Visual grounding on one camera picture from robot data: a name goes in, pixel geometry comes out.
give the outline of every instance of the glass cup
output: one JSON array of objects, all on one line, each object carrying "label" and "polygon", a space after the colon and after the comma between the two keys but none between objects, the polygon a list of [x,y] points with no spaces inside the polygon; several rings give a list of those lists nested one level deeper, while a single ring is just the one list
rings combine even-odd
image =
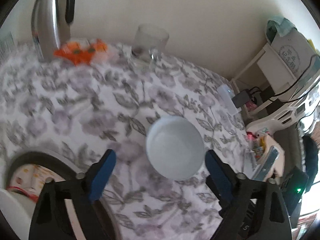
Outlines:
[{"label": "glass cup", "polygon": [[131,62],[136,69],[147,70],[160,59],[169,34],[152,24],[140,24],[131,48]]}]

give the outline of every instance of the white wall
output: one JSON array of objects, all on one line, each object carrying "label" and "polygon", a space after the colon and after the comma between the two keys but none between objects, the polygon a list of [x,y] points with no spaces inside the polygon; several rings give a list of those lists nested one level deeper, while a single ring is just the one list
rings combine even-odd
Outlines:
[{"label": "white wall", "polygon": [[[20,0],[0,36],[11,30],[16,40],[30,39],[33,3]],[[76,0],[71,34],[131,43],[140,23],[153,23],[169,32],[169,53],[231,78],[262,48],[275,14],[320,48],[320,30],[300,0]]]}]

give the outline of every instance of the table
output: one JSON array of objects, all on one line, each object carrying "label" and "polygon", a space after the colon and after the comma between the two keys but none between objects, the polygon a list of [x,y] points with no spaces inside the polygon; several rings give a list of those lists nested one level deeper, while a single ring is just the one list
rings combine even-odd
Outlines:
[{"label": "table", "polygon": [[153,72],[136,74],[129,46],[109,48],[116,53],[108,60],[77,67],[39,63],[32,44],[12,52],[0,67],[2,169],[21,149],[44,147],[85,171],[112,148],[117,163],[103,197],[123,239],[209,239],[221,217],[207,169],[185,181],[166,179],[148,162],[145,140],[161,116],[184,116],[207,149],[243,171],[250,161],[243,121],[228,115],[216,91],[228,81],[168,55]]}]

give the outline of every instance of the white plate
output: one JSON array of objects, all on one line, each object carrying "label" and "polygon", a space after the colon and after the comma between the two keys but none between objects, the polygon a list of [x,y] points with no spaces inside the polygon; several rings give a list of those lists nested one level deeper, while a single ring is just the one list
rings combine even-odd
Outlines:
[{"label": "white plate", "polygon": [[31,217],[14,195],[3,188],[0,188],[0,209],[19,239],[28,240]]},{"label": "white plate", "polygon": [[201,135],[183,117],[165,116],[155,122],[148,131],[146,147],[152,166],[168,179],[189,179],[204,162]]},{"label": "white plate", "polygon": [[[21,187],[28,194],[35,194],[39,196],[44,186],[44,182],[48,177],[53,178],[55,182],[65,181],[63,177],[61,177],[60,175],[58,175],[54,171],[51,171],[48,168],[45,168],[40,165],[25,164],[20,166],[14,172],[10,181],[10,187],[12,186],[17,188]],[[20,178],[23,181],[21,185],[19,185],[16,182],[17,178]],[[20,202],[20,204],[24,207],[25,211],[30,215],[30,219],[32,219],[32,215],[33,215],[36,204],[32,202],[29,198],[23,195],[17,194],[15,192],[10,192],[10,194],[12,194],[13,197],[15,197]],[[85,236],[82,232],[82,228],[77,218],[76,210],[73,206],[72,200],[65,199],[65,203],[66,203],[66,208],[69,215],[70,223],[71,223],[73,232],[76,236],[76,239],[85,240]]]}]

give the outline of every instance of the towel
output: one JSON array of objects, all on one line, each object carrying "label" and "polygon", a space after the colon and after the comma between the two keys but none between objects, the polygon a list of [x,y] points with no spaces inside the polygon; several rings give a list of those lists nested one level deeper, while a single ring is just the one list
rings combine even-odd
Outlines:
[{"label": "towel", "polygon": [[278,33],[280,37],[286,36],[295,25],[283,16],[273,16],[268,20],[266,28],[266,38],[269,44]]}]

